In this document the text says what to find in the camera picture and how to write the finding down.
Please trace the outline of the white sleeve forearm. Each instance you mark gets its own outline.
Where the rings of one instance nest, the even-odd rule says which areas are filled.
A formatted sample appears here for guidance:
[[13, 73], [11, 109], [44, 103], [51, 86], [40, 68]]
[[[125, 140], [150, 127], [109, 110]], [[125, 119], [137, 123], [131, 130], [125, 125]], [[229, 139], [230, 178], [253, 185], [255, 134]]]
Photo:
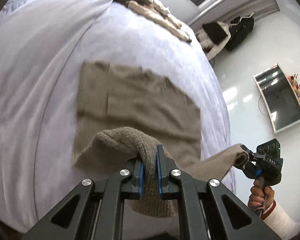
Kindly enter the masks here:
[[281, 239], [292, 239], [300, 232], [300, 222], [292, 220], [281, 205], [275, 201], [264, 211], [261, 219]]

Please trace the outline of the person's right hand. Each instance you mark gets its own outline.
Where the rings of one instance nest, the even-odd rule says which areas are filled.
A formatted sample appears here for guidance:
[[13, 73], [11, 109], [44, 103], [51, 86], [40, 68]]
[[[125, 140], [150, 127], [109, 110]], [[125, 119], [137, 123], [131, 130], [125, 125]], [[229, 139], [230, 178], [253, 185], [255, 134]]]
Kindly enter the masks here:
[[250, 196], [248, 200], [248, 207], [252, 210], [256, 210], [258, 207], [262, 207], [264, 212], [270, 211], [275, 207], [275, 191], [266, 186], [264, 190], [260, 188], [260, 181], [255, 180], [253, 187], [250, 189]]

